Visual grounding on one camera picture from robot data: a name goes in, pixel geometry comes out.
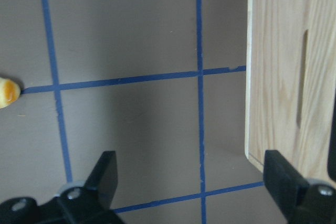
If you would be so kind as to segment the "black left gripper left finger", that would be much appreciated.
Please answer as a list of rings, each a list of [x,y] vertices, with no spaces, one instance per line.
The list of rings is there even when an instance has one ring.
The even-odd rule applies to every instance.
[[[67,186],[57,197],[66,223],[118,223],[110,209],[118,185],[115,151],[104,151],[84,183]]]

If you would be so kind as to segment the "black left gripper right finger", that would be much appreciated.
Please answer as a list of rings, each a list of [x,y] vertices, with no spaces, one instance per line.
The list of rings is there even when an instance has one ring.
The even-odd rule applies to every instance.
[[[335,223],[335,188],[304,178],[278,150],[266,150],[263,181],[287,223]]]

